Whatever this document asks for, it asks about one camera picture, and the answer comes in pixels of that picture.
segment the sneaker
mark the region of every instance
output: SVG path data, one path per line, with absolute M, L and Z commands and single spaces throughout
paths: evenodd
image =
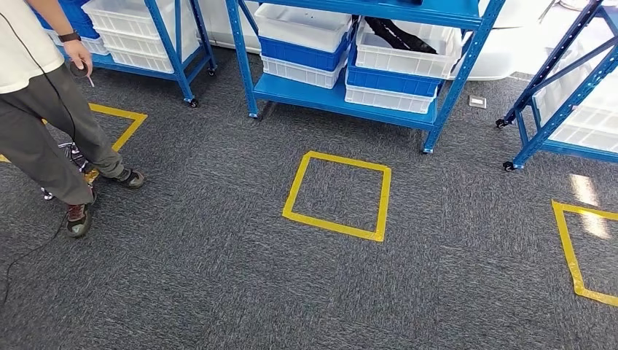
M 66 229 L 69 231 L 67 235 L 72 238 L 81 238 L 90 229 L 92 224 L 92 216 L 90 215 L 90 206 L 96 201 L 96 193 L 93 190 L 93 202 L 87 204 L 78 204 L 72 206 L 69 204 L 69 217 L 66 220 Z
M 137 170 L 125 169 L 119 176 L 114 177 L 112 180 L 120 183 L 126 188 L 132 190 L 140 188 L 144 184 L 144 175 Z

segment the plastic storage container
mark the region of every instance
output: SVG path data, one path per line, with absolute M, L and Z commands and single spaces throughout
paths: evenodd
M 358 67 L 356 55 L 356 45 L 352 44 L 348 56 L 348 78 L 346 80 L 349 85 L 433 98 L 442 82 L 437 78 Z
M 262 4 L 254 14 L 264 38 L 333 53 L 351 26 L 352 16 L 275 4 Z
M 316 50 L 288 42 L 258 36 L 262 46 L 262 55 L 282 61 L 301 64 L 303 66 L 333 71 L 341 61 L 341 56 L 348 49 L 350 39 L 348 34 L 343 34 L 341 43 L 334 52 Z
M 50 36 L 50 38 L 52 38 L 52 40 L 54 41 L 54 44 L 56 44 L 57 46 L 62 46 L 62 42 L 58 38 L 58 35 L 56 34 L 55 31 L 50 30 L 50 29 L 46 29 L 45 31 Z M 88 51 L 90 51 L 90 53 L 93 53 L 96 55 L 109 55 L 109 51 L 105 48 L 102 38 L 98 38 L 98 39 L 82 38 L 82 44 L 88 49 Z
M 395 20 L 394 23 L 407 33 L 418 36 L 438 53 L 424 53 L 392 48 L 386 40 L 375 35 L 361 21 L 356 35 L 358 57 L 356 65 L 363 68 L 395 71 L 447 79 L 457 60 L 461 57 L 461 30 Z
M 347 56 L 344 55 L 334 71 L 324 71 L 263 55 L 261 55 L 261 57 L 265 74 L 272 74 L 277 77 L 304 82 L 305 84 L 311 84 L 326 89 L 332 89 L 335 86 L 341 70 L 345 67 L 347 59 Z
M 157 4 L 168 33 L 172 33 L 176 23 L 174 0 L 159 0 Z M 187 0 L 181 1 L 181 5 L 189 9 Z M 91 0 L 82 9 L 98 29 L 120 34 L 159 36 L 143 0 Z M 174 36 L 170 35 L 170 38 L 174 42 Z
M 82 38 L 98 39 L 99 35 L 93 29 L 93 22 L 81 8 L 86 2 L 88 2 L 88 0 L 63 0 L 60 1 L 60 6 L 67 19 L 69 19 L 73 29 L 75 29 Z M 50 26 L 36 10 L 33 9 L 33 11 L 43 28 L 51 30 L 52 26 Z
M 566 67 L 585 54 L 575 45 L 573 52 L 557 65 L 556 70 Z M 577 67 L 564 77 L 552 82 L 535 94 L 541 124 L 545 124 L 566 99 L 592 71 L 590 62 Z M 612 73 L 594 89 L 579 105 L 573 108 L 568 118 L 549 136 L 549 139 L 568 144 L 618 152 L 618 74 Z
M 364 104 L 399 111 L 425 114 L 436 96 L 423 97 L 407 93 L 393 93 L 386 90 L 369 89 L 348 84 L 345 81 L 345 102 Z
M 193 20 L 193 14 L 188 10 L 181 12 L 181 41 L 196 42 L 197 41 L 197 26 Z M 110 50 L 128 50 L 135 53 L 145 53 L 148 55 L 167 55 L 163 41 L 157 35 L 141 35 L 141 34 L 123 34 L 108 31 L 102 28 L 96 28 L 96 31 L 101 35 L 105 46 Z M 176 48 L 176 27 L 172 26 L 169 31 L 172 45 Z
M 197 48 L 200 43 L 195 41 L 186 41 L 182 43 L 182 60 L 186 60 Z M 168 55 L 150 55 L 142 52 L 129 50 L 110 50 L 114 62 L 126 64 L 127 66 L 135 66 L 152 71 L 162 71 L 164 73 L 173 73 L 173 67 Z

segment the white t-shirt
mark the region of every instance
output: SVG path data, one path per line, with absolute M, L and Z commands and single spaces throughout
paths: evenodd
M 0 16 L 0 93 L 23 89 L 30 78 L 43 75 L 11 26 L 45 73 L 64 63 L 64 57 L 24 0 L 0 0 L 0 13 L 10 23 Z

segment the wheeled stand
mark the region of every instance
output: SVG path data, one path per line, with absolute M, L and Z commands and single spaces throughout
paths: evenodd
M 93 181 L 98 176 L 98 171 L 90 165 L 90 163 L 82 155 L 79 149 L 77 149 L 75 143 L 66 142 L 64 144 L 59 144 L 58 147 L 64 150 L 65 157 L 67 157 L 71 161 L 71 163 L 73 163 L 79 169 L 80 173 L 84 174 L 86 182 L 89 186 L 92 187 Z M 43 192 L 43 199 L 45 199 L 46 201 L 51 201 L 52 199 L 54 199 L 54 194 L 47 191 L 43 187 L 41 187 L 41 192 Z

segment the black cable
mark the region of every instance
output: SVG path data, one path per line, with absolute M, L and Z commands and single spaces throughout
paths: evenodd
M 418 36 L 403 31 L 396 26 L 392 20 L 365 17 L 365 22 L 373 30 L 375 35 L 386 40 L 394 49 L 437 54 L 433 47 L 418 38 Z
M 23 48 L 26 49 L 26 52 L 28 53 L 28 55 L 30 55 L 30 58 L 32 59 L 32 61 L 34 62 L 34 64 L 36 64 L 37 67 L 39 67 L 39 69 L 41 69 L 41 71 L 43 72 L 43 76 L 45 77 L 45 79 L 47 79 L 47 81 L 49 82 L 49 84 L 51 85 L 52 89 L 54 89 L 54 91 L 56 92 L 56 96 L 58 97 L 58 100 L 60 101 L 60 104 L 62 104 L 62 106 L 64 107 L 64 109 L 66 110 L 66 113 L 69 114 L 69 117 L 71 118 L 71 123 L 73 124 L 73 135 L 71 136 L 71 140 L 73 142 L 75 142 L 75 120 L 73 119 L 73 115 L 71 114 L 71 112 L 69 111 L 69 108 L 66 107 L 66 105 L 64 104 L 64 101 L 62 101 L 62 97 L 60 96 L 60 93 L 58 92 L 58 89 L 56 89 L 56 86 L 54 86 L 54 84 L 52 83 L 52 81 L 50 80 L 50 78 L 47 76 L 47 73 L 45 72 L 45 70 L 41 67 L 41 65 L 39 64 L 39 62 L 36 62 L 36 60 L 34 59 L 34 56 L 32 56 L 32 52 L 30 52 L 30 50 L 28 50 L 28 47 L 26 46 L 26 44 L 23 43 L 22 39 L 19 37 L 19 35 L 17 35 L 17 32 L 15 31 L 15 29 L 13 28 L 13 26 L 11 25 L 11 23 L 9 22 L 9 20 L 0 12 L 0 16 L 2 16 L 2 18 L 4 18 L 4 20 L 7 22 L 7 24 L 9 25 L 9 28 L 11 28 L 11 31 L 13 32 L 13 34 L 15 35 L 15 37 L 17 38 L 17 40 L 19 40 L 19 42 L 22 44 Z
M 56 86 L 54 86 L 54 84 L 52 83 L 52 81 L 50 80 L 50 78 L 47 76 L 47 73 L 45 72 L 45 70 L 41 67 L 41 65 L 39 64 L 39 62 L 36 62 L 36 60 L 34 59 L 34 56 L 32 55 L 32 52 L 30 52 L 30 50 L 28 49 L 28 47 L 26 46 L 26 44 L 23 43 L 23 40 L 19 37 L 19 35 L 17 35 L 17 32 L 15 31 L 15 29 L 13 28 L 13 26 L 11 25 L 11 23 L 9 22 L 9 20 L 0 12 L 0 17 L 4 18 L 4 20 L 7 22 L 7 24 L 9 25 L 9 28 L 11 28 L 11 31 L 13 32 L 13 34 L 15 35 L 15 37 L 17 38 L 17 40 L 19 40 L 19 42 L 22 44 L 23 48 L 26 49 L 26 52 L 30 55 L 30 58 L 32 59 L 32 61 L 34 62 L 34 64 L 36 64 L 37 67 L 39 67 L 39 69 L 41 69 L 41 72 L 43 72 L 43 76 L 45 77 L 45 79 L 49 82 L 50 86 L 52 87 L 52 89 L 54 89 L 54 91 L 56 92 L 56 96 L 58 97 L 58 100 L 60 101 L 60 104 L 62 104 L 62 106 L 64 107 L 64 109 L 66 110 L 66 113 L 69 115 L 69 117 L 71 118 L 71 123 L 73 124 L 73 135 L 71 136 L 71 140 L 75 143 L 75 136 L 76 136 L 76 128 L 75 128 L 75 120 L 73 119 L 73 115 L 71 114 L 71 112 L 69 111 L 69 108 L 67 108 L 67 106 L 64 104 L 64 101 L 62 101 L 62 97 L 60 96 L 60 93 L 58 92 L 58 89 L 56 89 Z M 71 160 L 73 161 L 73 163 L 75 163 L 75 161 L 73 160 L 73 152 L 71 152 L 71 150 L 69 150 L 69 153 L 71 153 Z M 10 276 L 9 273 L 11 271 L 11 267 L 17 263 L 19 260 L 22 260 L 24 257 L 29 256 L 30 254 L 43 249 L 44 247 L 46 247 L 49 243 L 51 243 L 56 237 L 58 237 L 58 234 L 60 233 L 60 230 L 62 230 L 63 224 L 64 224 L 64 220 L 67 218 L 67 216 L 69 215 L 68 212 L 66 212 L 66 214 L 64 214 L 64 217 L 62 219 L 62 221 L 60 221 L 60 225 L 58 226 L 58 229 L 56 230 L 56 232 L 53 234 L 52 238 L 50 238 L 47 242 L 41 244 L 40 246 L 38 246 L 37 248 L 32 249 L 31 251 L 25 253 L 24 255 L 18 257 L 17 259 L 13 260 L 10 264 L 9 267 L 7 268 L 7 288 L 4 291 L 4 298 L 2 300 L 2 304 L 0 305 L 0 311 L 4 309 L 4 304 L 7 302 L 7 299 L 9 297 L 9 287 L 10 287 Z
M 50 238 L 49 240 L 47 240 L 45 243 L 41 244 L 40 246 L 38 246 L 37 248 L 32 249 L 31 251 L 25 253 L 24 255 L 18 257 L 17 259 L 13 260 L 10 264 L 9 267 L 7 268 L 7 287 L 4 289 L 4 298 L 2 299 L 2 304 L 0 305 L 0 311 L 4 310 L 4 304 L 7 303 L 7 300 L 9 299 L 9 288 L 11 287 L 11 279 L 10 279 L 10 272 L 11 272 L 11 268 L 13 267 L 13 265 L 15 265 L 18 261 L 22 260 L 24 257 L 29 256 L 30 254 L 36 252 L 37 250 L 43 249 L 45 248 L 48 244 L 52 243 L 52 241 L 58 237 L 58 234 L 60 233 L 60 231 L 62 230 L 63 224 L 64 224 L 64 220 L 67 218 L 67 216 L 69 215 L 69 213 L 67 212 L 66 214 L 64 214 L 64 217 L 62 218 L 62 221 L 60 221 L 60 225 L 58 226 L 58 229 L 56 230 L 56 232 L 53 234 L 52 238 Z

